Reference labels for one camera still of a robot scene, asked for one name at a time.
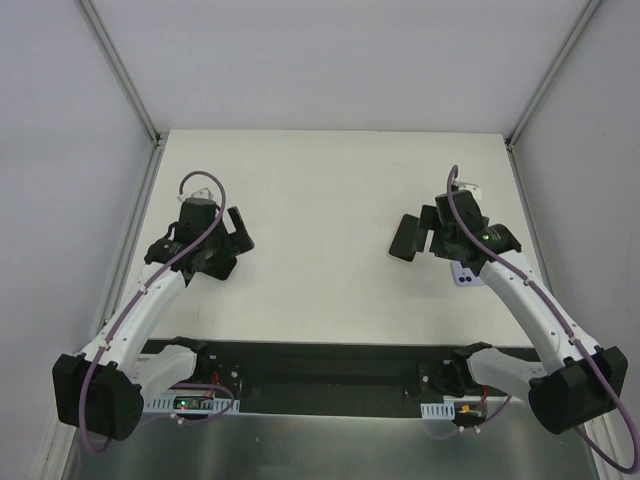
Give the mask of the purple phone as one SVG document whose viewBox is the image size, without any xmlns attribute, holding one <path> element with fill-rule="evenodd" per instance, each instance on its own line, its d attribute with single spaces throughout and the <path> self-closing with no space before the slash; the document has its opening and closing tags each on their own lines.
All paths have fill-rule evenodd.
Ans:
<svg viewBox="0 0 640 480">
<path fill-rule="evenodd" d="M 458 287 L 479 287 L 484 286 L 483 280 L 476 276 L 469 268 L 464 267 L 458 261 L 450 264 L 453 281 Z"/>
</svg>

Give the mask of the black phone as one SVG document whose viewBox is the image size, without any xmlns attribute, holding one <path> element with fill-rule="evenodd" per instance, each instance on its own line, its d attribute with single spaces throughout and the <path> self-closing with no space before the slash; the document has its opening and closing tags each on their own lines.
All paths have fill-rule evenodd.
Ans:
<svg viewBox="0 0 640 480">
<path fill-rule="evenodd" d="M 427 230 L 418 217 L 404 214 L 388 249 L 388 254 L 398 260 L 412 262 L 418 252 L 423 252 Z"/>
</svg>

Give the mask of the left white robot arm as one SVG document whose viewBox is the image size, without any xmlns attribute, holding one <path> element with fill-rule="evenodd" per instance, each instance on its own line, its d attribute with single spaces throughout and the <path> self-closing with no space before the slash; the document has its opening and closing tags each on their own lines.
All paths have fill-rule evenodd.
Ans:
<svg viewBox="0 0 640 480">
<path fill-rule="evenodd" d="M 178 220 L 147 250 L 125 304 L 78 353 L 56 360 L 52 377 L 59 421 L 122 441 L 133 433 L 144 408 L 174 385 L 204 387 L 214 367 L 200 340 L 177 337 L 153 357 L 139 356 L 195 275 L 225 281 L 238 256 L 254 246 L 237 207 L 224 212 L 213 200 L 185 199 Z"/>
</svg>

